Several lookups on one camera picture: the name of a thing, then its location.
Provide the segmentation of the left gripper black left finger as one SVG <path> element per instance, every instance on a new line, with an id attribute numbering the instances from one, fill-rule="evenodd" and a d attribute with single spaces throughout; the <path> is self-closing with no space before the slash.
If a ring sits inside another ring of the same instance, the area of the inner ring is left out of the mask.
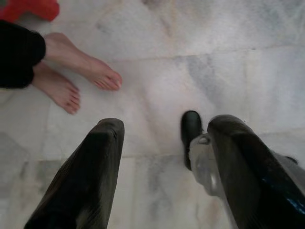
<path id="1" fill-rule="evenodd" d="M 60 167 L 24 227 L 107 228 L 123 141 L 123 121 L 102 119 Z"/>

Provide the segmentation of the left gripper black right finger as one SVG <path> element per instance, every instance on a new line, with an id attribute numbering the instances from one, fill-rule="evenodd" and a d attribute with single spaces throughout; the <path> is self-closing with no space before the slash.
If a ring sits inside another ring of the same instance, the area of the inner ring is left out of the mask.
<path id="1" fill-rule="evenodd" d="M 207 132 L 233 228 L 304 228 L 303 168 L 272 151 L 235 116 L 215 116 Z"/>

